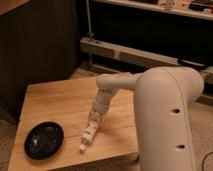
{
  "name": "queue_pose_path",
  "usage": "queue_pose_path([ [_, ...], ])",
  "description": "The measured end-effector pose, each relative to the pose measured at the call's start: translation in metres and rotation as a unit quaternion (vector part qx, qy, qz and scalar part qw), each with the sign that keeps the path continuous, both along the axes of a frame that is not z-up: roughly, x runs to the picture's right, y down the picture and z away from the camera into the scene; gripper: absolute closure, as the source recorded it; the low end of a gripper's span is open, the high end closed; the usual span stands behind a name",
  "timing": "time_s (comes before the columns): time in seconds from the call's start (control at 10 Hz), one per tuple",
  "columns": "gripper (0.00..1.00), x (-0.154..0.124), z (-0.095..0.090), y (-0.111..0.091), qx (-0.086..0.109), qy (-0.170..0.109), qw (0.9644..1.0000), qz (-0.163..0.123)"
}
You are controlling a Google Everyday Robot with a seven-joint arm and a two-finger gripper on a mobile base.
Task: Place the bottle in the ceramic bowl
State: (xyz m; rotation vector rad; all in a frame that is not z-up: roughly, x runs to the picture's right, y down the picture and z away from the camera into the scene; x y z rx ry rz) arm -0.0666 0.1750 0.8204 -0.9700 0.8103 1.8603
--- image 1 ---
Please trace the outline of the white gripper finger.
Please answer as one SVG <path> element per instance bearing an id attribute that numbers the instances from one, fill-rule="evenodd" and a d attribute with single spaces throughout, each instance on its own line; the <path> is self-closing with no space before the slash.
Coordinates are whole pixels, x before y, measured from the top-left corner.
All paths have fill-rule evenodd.
<path id="1" fill-rule="evenodd" d="M 96 113 L 95 114 L 95 119 L 94 119 L 96 122 L 100 122 L 101 121 L 101 117 L 99 115 L 99 113 Z"/>
<path id="2" fill-rule="evenodd" d="M 94 120 L 94 116 L 95 116 L 94 114 L 95 114 L 94 112 L 90 113 L 90 116 L 89 116 L 90 120 Z"/>

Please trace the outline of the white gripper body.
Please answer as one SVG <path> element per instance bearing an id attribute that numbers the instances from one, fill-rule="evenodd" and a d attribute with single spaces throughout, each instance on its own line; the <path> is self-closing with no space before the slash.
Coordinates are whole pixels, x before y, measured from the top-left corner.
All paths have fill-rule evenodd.
<path id="1" fill-rule="evenodd" d="M 109 103 L 94 100 L 92 102 L 92 115 L 94 117 L 104 117 L 109 110 Z"/>

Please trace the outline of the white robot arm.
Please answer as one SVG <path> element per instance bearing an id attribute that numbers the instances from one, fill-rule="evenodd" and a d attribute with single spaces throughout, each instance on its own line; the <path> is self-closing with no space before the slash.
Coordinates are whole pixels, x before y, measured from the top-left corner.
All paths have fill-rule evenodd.
<path id="1" fill-rule="evenodd" d="M 103 74 L 89 120 L 99 124 L 120 89 L 134 92 L 134 115 L 142 171 L 196 171 L 188 104 L 204 89 L 188 67 L 156 67 L 132 75 Z"/>

